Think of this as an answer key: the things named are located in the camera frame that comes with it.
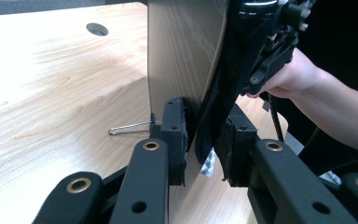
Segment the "wooden desk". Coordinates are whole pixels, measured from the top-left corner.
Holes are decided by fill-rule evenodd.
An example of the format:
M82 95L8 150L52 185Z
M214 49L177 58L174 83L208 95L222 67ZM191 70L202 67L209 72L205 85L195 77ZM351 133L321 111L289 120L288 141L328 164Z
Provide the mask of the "wooden desk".
M91 34L91 22L109 34ZM107 130L149 119L146 34L141 4L0 16L0 223L32 222L69 174L104 178L128 164L148 134ZM273 137L263 102L239 102L261 137ZM247 221L246 189L221 177L220 165L200 176L173 223Z

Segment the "human hand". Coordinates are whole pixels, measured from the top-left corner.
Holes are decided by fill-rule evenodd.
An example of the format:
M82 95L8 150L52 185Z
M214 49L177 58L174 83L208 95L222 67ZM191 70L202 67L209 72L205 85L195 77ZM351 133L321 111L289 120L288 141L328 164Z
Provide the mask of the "human hand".
M294 49L290 63L285 64L256 95L247 95L255 98L267 91L276 97L292 98L314 83L318 69L299 49Z

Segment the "wood grain surface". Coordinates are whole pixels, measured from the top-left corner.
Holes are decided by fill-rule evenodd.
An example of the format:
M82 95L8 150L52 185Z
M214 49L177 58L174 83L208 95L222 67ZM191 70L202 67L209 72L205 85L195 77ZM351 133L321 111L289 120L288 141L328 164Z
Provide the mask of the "wood grain surface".
M91 34L90 22L109 34ZM274 137L260 99L238 102L260 136ZM0 223L32 222L67 175L126 166L148 134L107 131L149 115L146 6L0 16ZM200 175L172 223L254 221L246 189L222 176L219 164L212 178Z

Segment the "black cable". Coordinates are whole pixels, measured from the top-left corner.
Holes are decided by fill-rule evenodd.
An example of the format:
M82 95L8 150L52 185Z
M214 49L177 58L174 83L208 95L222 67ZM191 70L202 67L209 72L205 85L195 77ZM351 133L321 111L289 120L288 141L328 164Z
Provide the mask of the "black cable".
M281 124L278 119L277 102L275 96L273 96L272 94L268 94L268 101L271 110L272 121L274 122L275 131L277 132L278 135L278 140L283 142L284 141L283 133L282 133Z

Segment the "metal hook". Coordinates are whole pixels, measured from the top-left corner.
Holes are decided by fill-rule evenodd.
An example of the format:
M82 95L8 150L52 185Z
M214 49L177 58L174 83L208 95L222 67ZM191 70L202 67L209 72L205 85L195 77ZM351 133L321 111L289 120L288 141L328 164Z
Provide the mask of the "metal hook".
M141 123L135 123L135 124L130 124L130 125L125 125L125 126L121 126L121 127L116 127L116 128L111 128L108 133L110 135L118 135L118 134L123 134L123 133L148 133L149 131L146 130L141 130L141 131L132 131L132 132L118 132L115 133L113 131L115 130L119 130L119 129L126 129L126 128L131 128L131 127L135 127L135 126L141 126L141 125L146 125L146 124L151 124L154 123L154 121L145 121L145 122L141 122Z

